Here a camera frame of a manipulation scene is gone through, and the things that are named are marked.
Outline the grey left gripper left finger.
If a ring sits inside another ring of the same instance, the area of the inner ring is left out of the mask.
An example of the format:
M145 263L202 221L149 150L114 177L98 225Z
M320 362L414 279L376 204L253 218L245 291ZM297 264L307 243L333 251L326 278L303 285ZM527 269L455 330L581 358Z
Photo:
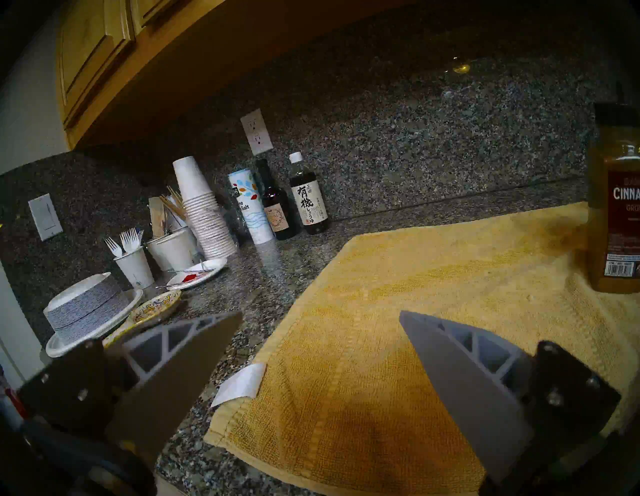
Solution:
M242 312L224 312L107 348L86 340L18 391L27 411L20 432L60 465L155 465L242 322Z

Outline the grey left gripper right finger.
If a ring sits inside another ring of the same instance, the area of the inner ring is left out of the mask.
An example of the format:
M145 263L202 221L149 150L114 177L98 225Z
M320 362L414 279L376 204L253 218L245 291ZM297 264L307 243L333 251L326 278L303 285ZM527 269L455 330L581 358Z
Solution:
M597 436L621 394L559 344L534 354L486 329L402 310L431 385L486 471L481 488L534 488Z

